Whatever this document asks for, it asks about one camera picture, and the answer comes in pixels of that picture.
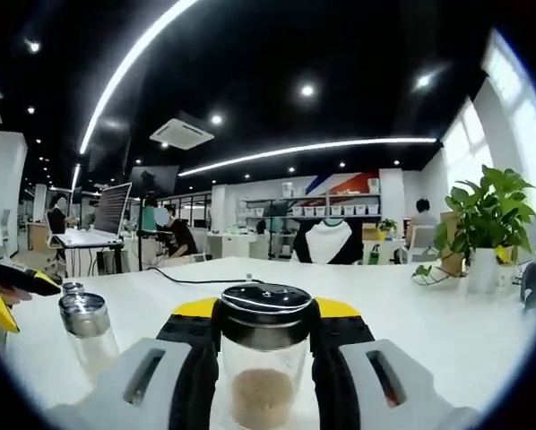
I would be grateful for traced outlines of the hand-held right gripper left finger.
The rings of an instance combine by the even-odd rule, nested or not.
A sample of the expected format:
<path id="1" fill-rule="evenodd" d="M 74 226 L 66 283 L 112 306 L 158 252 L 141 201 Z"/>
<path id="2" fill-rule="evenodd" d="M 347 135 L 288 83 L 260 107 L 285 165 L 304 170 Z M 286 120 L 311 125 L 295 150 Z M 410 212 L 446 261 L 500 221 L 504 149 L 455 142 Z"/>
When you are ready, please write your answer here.
<path id="1" fill-rule="evenodd" d="M 208 314 L 172 314 L 97 377 L 73 405 L 48 410 L 55 429 L 208 429 L 219 377 L 219 331 Z"/>

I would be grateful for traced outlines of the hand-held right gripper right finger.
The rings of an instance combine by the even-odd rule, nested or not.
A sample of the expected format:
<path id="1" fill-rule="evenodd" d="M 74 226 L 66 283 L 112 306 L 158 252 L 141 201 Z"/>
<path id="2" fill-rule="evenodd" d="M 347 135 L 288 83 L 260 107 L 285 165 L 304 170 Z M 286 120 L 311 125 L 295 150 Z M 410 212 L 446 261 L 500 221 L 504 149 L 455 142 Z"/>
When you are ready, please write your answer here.
<path id="1" fill-rule="evenodd" d="M 429 370 L 390 340 L 375 340 L 361 314 L 316 299 L 312 380 L 322 429 L 473 429 L 479 413 L 440 396 Z"/>

